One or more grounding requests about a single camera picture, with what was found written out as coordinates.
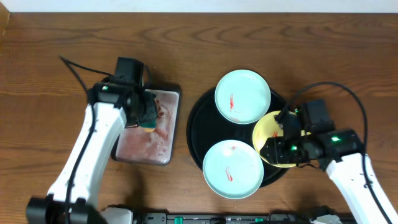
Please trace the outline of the green yellow sponge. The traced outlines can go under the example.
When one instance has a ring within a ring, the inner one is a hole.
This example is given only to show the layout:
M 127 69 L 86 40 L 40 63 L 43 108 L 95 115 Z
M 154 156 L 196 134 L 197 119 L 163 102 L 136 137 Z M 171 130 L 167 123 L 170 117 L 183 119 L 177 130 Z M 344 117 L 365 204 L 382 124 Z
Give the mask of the green yellow sponge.
M 144 129 L 145 132 L 153 132 L 156 129 L 156 119 L 151 119 L 140 124 L 140 127 Z

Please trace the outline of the yellow plate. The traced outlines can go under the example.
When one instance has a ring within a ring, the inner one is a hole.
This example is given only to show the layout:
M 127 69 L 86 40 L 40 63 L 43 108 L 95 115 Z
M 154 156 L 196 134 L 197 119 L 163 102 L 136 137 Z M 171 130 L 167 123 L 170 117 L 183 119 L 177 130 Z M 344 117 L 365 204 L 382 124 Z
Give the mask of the yellow plate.
M 265 146 L 266 141 L 269 138 L 282 137 L 284 135 L 283 129 L 279 126 L 275 117 L 281 112 L 273 111 L 264 115 L 254 126 L 252 132 L 252 144 L 254 149 L 259 154 L 260 158 L 266 163 L 278 168 L 291 168 L 297 166 L 297 164 L 311 163 L 311 159 L 302 159 L 300 162 L 293 163 L 282 163 L 282 164 L 271 164 L 270 161 L 261 155 L 261 149 Z

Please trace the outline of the mint green plate front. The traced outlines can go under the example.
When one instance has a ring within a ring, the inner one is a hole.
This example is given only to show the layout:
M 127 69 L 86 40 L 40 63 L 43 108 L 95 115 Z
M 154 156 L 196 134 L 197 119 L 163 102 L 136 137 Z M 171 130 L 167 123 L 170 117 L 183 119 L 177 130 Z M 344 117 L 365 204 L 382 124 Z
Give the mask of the mint green plate front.
M 252 195 L 264 178 L 259 154 L 250 145 L 237 140 L 211 146 L 205 154 L 202 171 L 212 191 L 233 200 Z

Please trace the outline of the mint green plate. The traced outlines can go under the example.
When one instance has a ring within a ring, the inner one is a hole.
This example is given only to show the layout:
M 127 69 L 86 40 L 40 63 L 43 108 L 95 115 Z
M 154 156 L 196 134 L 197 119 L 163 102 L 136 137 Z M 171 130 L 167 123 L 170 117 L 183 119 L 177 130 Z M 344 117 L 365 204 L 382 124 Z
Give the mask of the mint green plate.
M 202 171 L 212 191 L 233 200 L 252 195 L 264 178 L 259 154 L 250 145 L 237 140 L 211 146 L 205 154 Z
M 271 106 L 271 89 L 260 74 L 233 70 L 215 88 L 218 112 L 235 124 L 251 124 L 261 119 Z

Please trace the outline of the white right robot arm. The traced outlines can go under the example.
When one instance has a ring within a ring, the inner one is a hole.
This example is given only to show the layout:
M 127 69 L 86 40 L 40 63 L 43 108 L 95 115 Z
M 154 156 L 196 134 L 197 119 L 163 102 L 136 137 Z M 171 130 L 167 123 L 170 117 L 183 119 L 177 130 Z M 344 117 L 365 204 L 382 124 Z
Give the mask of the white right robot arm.
M 357 223 L 397 223 L 397 212 L 374 173 L 371 160 L 352 129 L 286 140 L 268 138 L 259 154 L 271 165 L 318 161 L 343 195 Z

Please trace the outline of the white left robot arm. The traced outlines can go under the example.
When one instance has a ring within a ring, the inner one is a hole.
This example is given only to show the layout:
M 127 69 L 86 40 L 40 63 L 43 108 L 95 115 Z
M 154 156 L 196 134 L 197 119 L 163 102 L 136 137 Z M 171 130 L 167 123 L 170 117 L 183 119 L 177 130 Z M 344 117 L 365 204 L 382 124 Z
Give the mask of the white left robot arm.
M 87 90 L 83 126 L 70 157 L 44 198 L 32 197 L 25 214 L 29 223 L 116 223 L 133 212 L 119 208 L 114 215 L 98 211 L 98 194 L 113 147 L 129 124 L 147 113 L 155 118 L 155 96 L 149 84 L 95 83 Z

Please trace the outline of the black rectangular soapy tray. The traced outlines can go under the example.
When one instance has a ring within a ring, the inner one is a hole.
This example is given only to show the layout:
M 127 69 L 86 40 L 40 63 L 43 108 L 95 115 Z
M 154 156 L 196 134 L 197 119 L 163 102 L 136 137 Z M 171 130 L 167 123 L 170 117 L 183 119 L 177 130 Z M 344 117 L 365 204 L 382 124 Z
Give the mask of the black rectangular soapy tray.
M 146 91 L 156 95 L 156 129 L 153 132 L 145 132 L 140 126 L 124 129 L 111 158 L 118 162 L 165 166 L 172 157 L 181 87 L 162 83 L 151 85 Z

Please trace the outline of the round black tray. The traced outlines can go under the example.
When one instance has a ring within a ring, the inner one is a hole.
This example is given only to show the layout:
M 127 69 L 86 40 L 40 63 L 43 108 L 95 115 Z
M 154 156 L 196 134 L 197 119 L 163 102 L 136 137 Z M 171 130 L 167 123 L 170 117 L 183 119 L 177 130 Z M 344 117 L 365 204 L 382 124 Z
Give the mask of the round black tray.
M 267 112 L 281 110 L 286 104 L 284 98 L 271 89 L 271 105 Z M 207 91 L 194 105 L 188 117 L 187 144 L 195 164 L 202 171 L 206 153 L 214 144 L 228 140 L 238 140 L 253 146 L 252 133 L 255 123 L 235 124 L 224 118 L 215 103 L 215 87 Z M 260 188 L 279 180 L 289 168 L 279 168 L 261 159 L 264 177 Z

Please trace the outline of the mint green plate rear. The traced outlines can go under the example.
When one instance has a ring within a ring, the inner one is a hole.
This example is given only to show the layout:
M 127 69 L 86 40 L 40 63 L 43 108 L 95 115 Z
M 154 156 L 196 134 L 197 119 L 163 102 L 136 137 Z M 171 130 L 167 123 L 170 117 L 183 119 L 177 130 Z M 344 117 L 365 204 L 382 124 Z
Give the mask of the mint green plate rear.
M 233 70 L 215 88 L 218 112 L 235 124 L 251 124 L 261 119 L 271 106 L 271 89 L 260 74 Z

